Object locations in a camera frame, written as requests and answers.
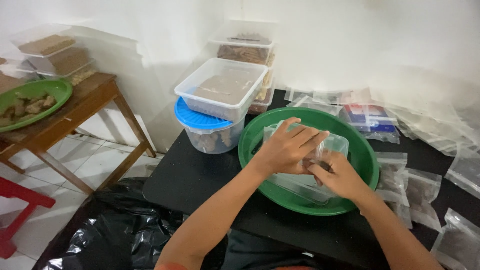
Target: blue lid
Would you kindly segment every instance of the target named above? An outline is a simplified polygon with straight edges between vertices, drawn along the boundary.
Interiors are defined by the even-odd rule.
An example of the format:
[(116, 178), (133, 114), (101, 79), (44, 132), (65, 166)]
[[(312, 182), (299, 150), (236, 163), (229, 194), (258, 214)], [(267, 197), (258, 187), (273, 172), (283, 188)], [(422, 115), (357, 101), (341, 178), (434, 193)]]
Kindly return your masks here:
[(217, 129), (233, 124), (232, 121), (189, 109), (182, 97), (175, 102), (175, 116), (180, 123), (198, 129)]

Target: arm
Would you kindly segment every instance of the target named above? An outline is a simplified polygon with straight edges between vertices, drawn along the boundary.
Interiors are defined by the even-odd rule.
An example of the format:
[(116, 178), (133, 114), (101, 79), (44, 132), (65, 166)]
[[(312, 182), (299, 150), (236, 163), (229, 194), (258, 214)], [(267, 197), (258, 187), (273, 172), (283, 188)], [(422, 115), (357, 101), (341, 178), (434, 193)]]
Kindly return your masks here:
[(176, 263), (188, 270), (200, 269), (205, 255), (225, 236), (248, 198), (264, 179), (276, 172), (309, 173), (299, 161), (328, 136), (314, 128), (299, 126), (289, 118), (262, 146), (247, 166), (228, 184), (206, 200), (173, 234), (160, 254), (155, 269)]
[(430, 252), (373, 192), (342, 154), (328, 161), (333, 173), (313, 164), (308, 167), (319, 185), (352, 200), (373, 229), (392, 270), (443, 270)]

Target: black garbage bag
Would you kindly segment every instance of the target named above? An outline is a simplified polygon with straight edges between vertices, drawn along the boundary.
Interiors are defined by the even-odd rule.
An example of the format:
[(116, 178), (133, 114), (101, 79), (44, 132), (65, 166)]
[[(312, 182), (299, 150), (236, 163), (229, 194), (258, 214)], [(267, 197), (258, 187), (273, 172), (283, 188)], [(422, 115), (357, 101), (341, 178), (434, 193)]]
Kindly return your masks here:
[(34, 270), (153, 269), (183, 214), (146, 201), (145, 177), (95, 191), (49, 243)]

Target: green plate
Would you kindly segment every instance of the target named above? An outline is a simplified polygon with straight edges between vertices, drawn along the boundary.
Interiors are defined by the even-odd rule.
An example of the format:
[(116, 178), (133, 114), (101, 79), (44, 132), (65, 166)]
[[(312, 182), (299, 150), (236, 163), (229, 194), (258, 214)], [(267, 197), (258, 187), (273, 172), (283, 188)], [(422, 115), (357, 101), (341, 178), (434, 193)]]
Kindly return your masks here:
[(39, 80), (30, 83), (26, 83), (17, 88), (11, 89), (5, 93), (0, 94), (0, 111), (4, 112), (10, 105), (12, 105), (16, 100), (16, 93), (21, 93), (22, 95), (35, 98), (41, 96), (44, 93), (47, 93), (51, 96), (54, 96), (57, 100), (57, 103), (53, 105), (52, 108), (39, 113), (37, 116), (21, 121), (15, 124), (8, 126), (0, 127), (0, 132), (10, 131), (17, 128), (24, 127), (31, 123), (34, 123), (45, 116), (53, 113), (58, 108), (60, 108), (72, 95), (72, 85), (64, 80)]
[[(350, 163), (360, 177), (375, 190), (378, 184), (378, 163), (376, 155), (367, 140), (349, 124), (326, 112), (309, 108), (279, 108), (255, 117), (243, 130), (239, 142), (239, 159), (244, 168), (253, 157), (252, 150), (263, 139), (265, 126), (278, 123), (289, 117), (301, 118), (301, 123), (320, 130), (329, 130), (333, 134), (345, 137), (349, 142)], [(264, 181), (258, 190), (272, 201), (290, 210), (315, 215), (332, 216), (355, 209), (348, 199), (330, 198), (325, 205), (314, 204), (269, 181)]]

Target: black table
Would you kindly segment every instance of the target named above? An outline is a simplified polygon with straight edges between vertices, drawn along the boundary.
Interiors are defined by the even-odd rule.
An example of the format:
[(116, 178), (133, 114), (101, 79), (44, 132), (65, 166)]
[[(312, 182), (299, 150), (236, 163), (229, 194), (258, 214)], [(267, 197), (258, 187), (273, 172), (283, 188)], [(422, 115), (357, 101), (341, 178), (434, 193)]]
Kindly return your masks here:
[[(270, 109), (284, 107), (285, 92), (276, 90)], [(245, 124), (254, 116), (247, 115)], [(453, 160), (420, 140), (404, 136), (400, 144), (369, 140), (375, 151), (408, 153), (408, 168), (445, 175)], [(178, 136), (144, 185), (147, 200), (164, 207), (193, 213), (213, 193), (241, 170), (237, 148), (219, 155), (204, 154), (191, 145), (185, 131)], [(480, 200), (443, 179), (432, 203), (442, 225), (450, 207), (480, 225)], [(332, 217), (293, 212), (255, 192), (242, 208), (232, 228), (334, 258), (355, 267), (387, 269), (388, 264), (373, 231), (358, 210)], [(414, 223), (413, 234), (430, 249), (438, 232)]]

